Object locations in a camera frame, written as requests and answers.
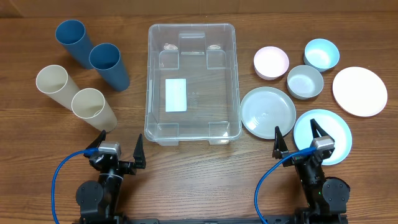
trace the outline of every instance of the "white paper sticker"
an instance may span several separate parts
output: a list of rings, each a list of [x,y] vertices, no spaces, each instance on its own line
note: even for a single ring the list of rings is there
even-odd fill
[[[187,80],[166,79],[166,112],[187,110]]]

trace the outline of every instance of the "wooden table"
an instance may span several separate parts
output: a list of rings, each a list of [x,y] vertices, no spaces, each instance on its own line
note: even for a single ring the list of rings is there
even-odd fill
[[[325,72],[325,88],[316,100],[293,99],[297,117],[323,108],[339,114],[351,128],[353,148],[342,163],[324,167],[326,175],[351,186],[350,223],[398,222],[398,13],[233,14],[202,16],[137,16],[80,18],[93,43],[110,42],[122,52],[131,76],[128,90],[113,91],[95,70],[82,69],[55,40],[67,18],[0,20],[0,223],[53,223],[50,186],[55,168],[67,155],[84,149],[99,134],[71,111],[36,89],[43,67],[64,66],[81,88],[102,91],[118,117],[108,140],[119,141],[123,158],[131,159],[144,130],[147,77],[147,31],[155,23],[229,22],[236,28],[241,98],[253,88],[273,86],[287,93],[286,75],[265,81],[254,72],[258,49],[284,49],[290,68],[303,64],[305,44],[314,38],[332,40],[341,59]],[[371,118],[344,112],[334,101],[331,85],[343,68],[360,66],[378,74],[387,86],[385,109]],[[285,138],[293,149],[292,133]],[[276,160],[273,141],[245,129],[227,146],[181,142],[160,147],[145,139],[147,169],[126,177],[119,209],[131,218],[255,217],[254,188]],[[98,172],[87,159],[74,158],[61,170],[56,189],[58,218],[79,217],[76,189]],[[264,214],[290,214],[305,206],[294,168],[277,169],[259,195]]]

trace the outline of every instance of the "pink bowl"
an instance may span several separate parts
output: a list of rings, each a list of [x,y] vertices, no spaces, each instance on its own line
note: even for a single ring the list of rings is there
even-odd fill
[[[277,47],[263,47],[254,56],[254,69],[257,75],[265,80],[278,78],[288,67],[287,54]]]

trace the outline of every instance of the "storage box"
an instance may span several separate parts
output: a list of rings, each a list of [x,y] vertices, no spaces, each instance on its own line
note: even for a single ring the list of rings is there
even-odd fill
[[[149,28],[145,136],[163,146],[227,144],[242,132],[231,24]]]

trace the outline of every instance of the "dark blue cup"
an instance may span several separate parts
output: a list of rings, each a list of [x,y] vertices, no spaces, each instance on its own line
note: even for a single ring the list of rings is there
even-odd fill
[[[55,30],[55,38],[81,66],[86,69],[93,68],[88,56],[94,46],[83,23],[74,19],[62,22]]]
[[[116,91],[129,88],[130,78],[119,49],[109,43],[99,44],[90,53],[90,63]]]

